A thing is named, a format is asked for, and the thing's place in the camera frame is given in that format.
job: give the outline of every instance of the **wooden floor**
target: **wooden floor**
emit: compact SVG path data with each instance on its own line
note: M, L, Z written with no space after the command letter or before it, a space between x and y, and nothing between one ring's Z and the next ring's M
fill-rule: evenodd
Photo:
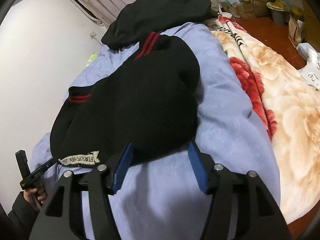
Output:
M296 69L303 68L306 61L298 54L289 40L289 28L287 25L278 25L270 17L260 17L252 20L236 19L246 31L278 54L281 54ZM297 239L320 208L318 204L305 216L294 221L288 227L293 239Z

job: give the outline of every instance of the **black sweatshirt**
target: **black sweatshirt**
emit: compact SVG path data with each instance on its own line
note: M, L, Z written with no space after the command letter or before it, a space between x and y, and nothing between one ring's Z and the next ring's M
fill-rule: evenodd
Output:
M23 191L19 193L12 205L12 210L8 217L17 229L18 233L25 239L29 239L33 224L38 216L38 211L34 210L24 199Z

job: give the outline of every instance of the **folded black garment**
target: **folded black garment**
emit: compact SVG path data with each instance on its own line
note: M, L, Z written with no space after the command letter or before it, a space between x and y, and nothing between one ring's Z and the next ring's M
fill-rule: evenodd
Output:
M105 163L128 142L132 164L160 158L196 134L199 64L178 37L150 33L113 74L71 87L50 135L64 166Z
M137 43L145 33L212 17L210 0L136 0L121 10L101 42L110 49L120 49Z

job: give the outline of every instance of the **red stripe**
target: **red stripe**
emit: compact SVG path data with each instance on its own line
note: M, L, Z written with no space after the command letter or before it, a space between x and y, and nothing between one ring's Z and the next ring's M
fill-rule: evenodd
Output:
M150 45L149 45L149 48L148 48L147 52L145 53L145 55L147 55L147 54L150 53L150 51L152 50L153 45L154 45L155 42L156 42L156 39L157 39L159 36L160 36L159 33L157 33L155 36L153 36L153 39L152 39L152 41L151 41L151 43L150 43Z
M84 100L73 100L73 99L70 99L70 98L68 98L68 99L72 103L84 103L85 102L85 99Z
M146 51L146 49L147 49L147 46L149 45L149 42L151 41L153 35L155 35L155 34L156 34L155 32L151 32L151 33L149 34L148 38L146 39L146 41L145 41L144 44L143 44L143 47L142 47L141 52L137 55L137 57L135 57L135 59L140 58L140 57L145 53L145 51Z
M85 95L85 96L69 96L69 98L72 98L72 99L86 99L90 96L89 95Z

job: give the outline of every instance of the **person's arm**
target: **person's arm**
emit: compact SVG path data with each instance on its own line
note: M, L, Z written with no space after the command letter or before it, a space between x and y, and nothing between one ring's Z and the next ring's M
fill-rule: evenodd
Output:
M19 193L12 205L12 210L8 214L15 228L26 239L29 239L33 224L39 213L39 209L32 198L35 192L39 193L38 200L43 203L47 197L44 187L28 189Z

